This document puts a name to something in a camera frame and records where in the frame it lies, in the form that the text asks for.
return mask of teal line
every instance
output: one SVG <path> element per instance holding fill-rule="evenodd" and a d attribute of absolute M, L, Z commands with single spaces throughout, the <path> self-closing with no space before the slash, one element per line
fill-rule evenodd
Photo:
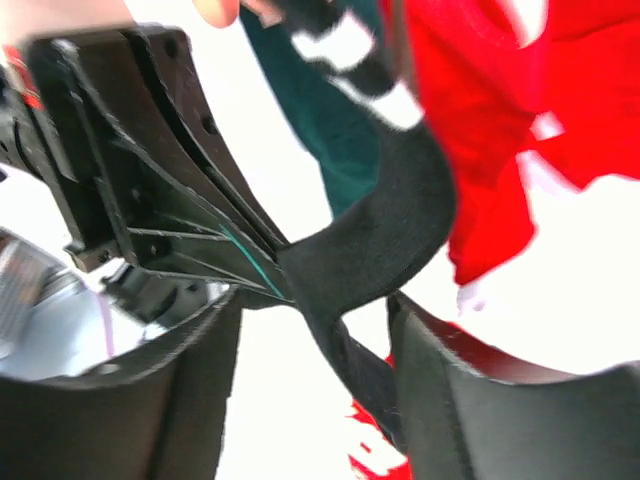
<path fill-rule="evenodd" d="M 271 287 L 271 290 L 273 290 L 273 292 L 279 297 L 279 298 L 283 298 L 284 299 L 284 295 L 282 294 L 282 292 L 280 290 L 278 290 L 278 287 L 276 287 L 273 282 L 271 281 L 271 279 L 269 278 L 269 276 L 266 274 L 266 272 L 262 269 L 262 267 L 260 266 L 260 264 L 256 261 L 255 258 L 253 258 L 253 256 L 249 253 L 249 251 L 244 247 L 244 245 L 242 245 L 242 243 L 240 243 L 238 241 L 238 239 L 236 237 L 234 237 L 232 235 L 232 233 L 227 230 L 227 228 L 224 225 L 220 225 L 220 229 L 222 230 L 222 233 L 224 233 L 227 237 L 229 237 L 229 240 L 231 240 L 233 242 L 233 244 L 238 247 L 238 250 L 240 250 L 242 252 L 242 254 L 247 257 L 247 260 L 249 260 L 249 262 L 251 263 L 251 265 L 253 265 L 253 268 L 256 269 L 256 272 L 258 272 L 260 274 L 260 276 L 263 278 L 263 280 L 265 282 L 267 282 L 267 285 L 269 285 Z"/>

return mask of red cloth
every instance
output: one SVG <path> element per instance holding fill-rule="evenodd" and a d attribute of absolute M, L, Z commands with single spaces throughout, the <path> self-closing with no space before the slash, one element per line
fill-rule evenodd
<path fill-rule="evenodd" d="M 390 21 L 390 0 L 380 0 Z M 459 195 L 450 238 L 464 285 L 509 260 L 534 226 L 515 156 L 536 148 L 579 187 L 640 177 L 640 2 L 551 0 L 525 48 L 495 0 L 407 0 L 419 95 Z M 566 134 L 532 141 L 552 111 Z"/>

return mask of fingertip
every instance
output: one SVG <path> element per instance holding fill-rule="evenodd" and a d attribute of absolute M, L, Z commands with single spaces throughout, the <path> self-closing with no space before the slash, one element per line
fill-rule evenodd
<path fill-rule="evenodd" d="M 204 20 L 216 28 L 225 28 L 240 14 L 239 0 L 193 0 Z"/>

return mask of teal cloth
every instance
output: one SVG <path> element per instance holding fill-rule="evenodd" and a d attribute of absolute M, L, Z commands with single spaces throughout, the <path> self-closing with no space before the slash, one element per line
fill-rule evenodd
<path fill-rule="evenodd" d="M 347 0 L 381 38 L 376 0 Z M 378 139 L 367 115 L 293 49 L 280 26 L 265 29 L 243 8 L 240 18 L 269 84 L 296 135 L 320 164 L 334 217 L 368 194 L 378 179 Z"/>

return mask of brown strap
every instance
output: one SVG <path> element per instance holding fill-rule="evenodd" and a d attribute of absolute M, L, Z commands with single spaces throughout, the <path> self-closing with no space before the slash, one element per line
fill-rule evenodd
<path fill-rule="evenodd" d="M 411 91 L 417 94 L 405 0 L 391 0 L 391 21 L 391 48 L 396 72 L 407 83 Z"/>

